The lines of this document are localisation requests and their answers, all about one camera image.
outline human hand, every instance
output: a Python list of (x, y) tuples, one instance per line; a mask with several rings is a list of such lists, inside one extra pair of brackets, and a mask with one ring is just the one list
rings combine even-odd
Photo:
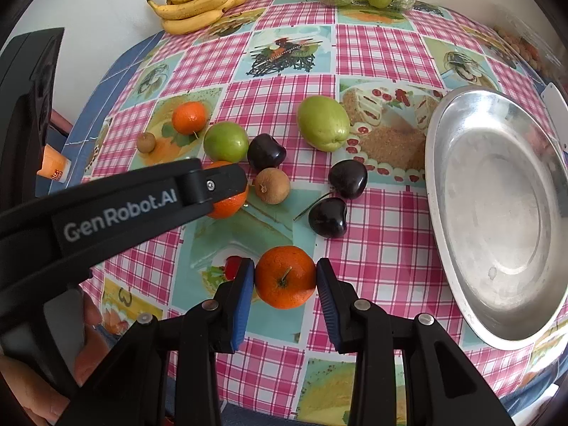
[[(85, 343), (75, 360), (74, 373), (79, 386), (84, 384), (109, 352), (104, 338), (93, 328), (101, 321), (102, 317), (97, 306), (85, 294)], [(69, 404), (69, 399), (59, 394), (26, 364), (0, 355), (0, 373), (20, 405), (38, 426), (47, 426), (48, 421), (56, 422)]]

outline oval metal tray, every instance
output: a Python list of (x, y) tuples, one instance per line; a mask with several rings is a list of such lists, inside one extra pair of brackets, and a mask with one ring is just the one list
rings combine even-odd
[(426, 181), (466, 321), (498, 349), (536, 341), (568, 291), (568, 177), (557, 144), (506, 96), (459, 88), (432, 115)]

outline orange paper cup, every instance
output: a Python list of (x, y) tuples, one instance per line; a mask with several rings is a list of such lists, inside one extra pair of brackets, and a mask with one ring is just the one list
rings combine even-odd
[(65, 182), (69, 175), (69, 168), (71, 168), (71, 160), (46, 144), (43, 151), (42, 169), (38, 171), (39, 176)]

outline screw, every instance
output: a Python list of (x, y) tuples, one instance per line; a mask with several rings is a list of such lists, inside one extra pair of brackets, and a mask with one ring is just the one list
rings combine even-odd
[(420, 314), (418, 316), (418, 322), (420, 322), (422, 325), (432, 325), (434, 323), (434, 317), (426, 313)]
[(206, 311), (214, 311), (219, 307), (219, 303), (214, 299), (206, 299), (203, 303), (201, 303), (201, 307)]
[(136, 318), (136, 321), (140, 325), (148, 325), (152, 321), (153, 318), (154, 318), (154, 316), (152, 314), (150, 314), (149, 312), (143, 312), (142, 314), (138, 315), (138, 317)]
[(355, 306), (355, 309), (359, 311), (368, 311), (371, 309), (371, 303), (369, 303), (366, 299), (358, 299), (353, 303), (353, 306)]

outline stainless steel dish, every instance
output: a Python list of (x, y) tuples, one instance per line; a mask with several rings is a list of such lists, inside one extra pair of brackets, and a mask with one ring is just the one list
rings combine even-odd
[(428, 127), (426, 181), (466, 321), (495, 348), (536, 341), (568, 290), (568, 177), (558, 145), (502, 94), (456, 89)]

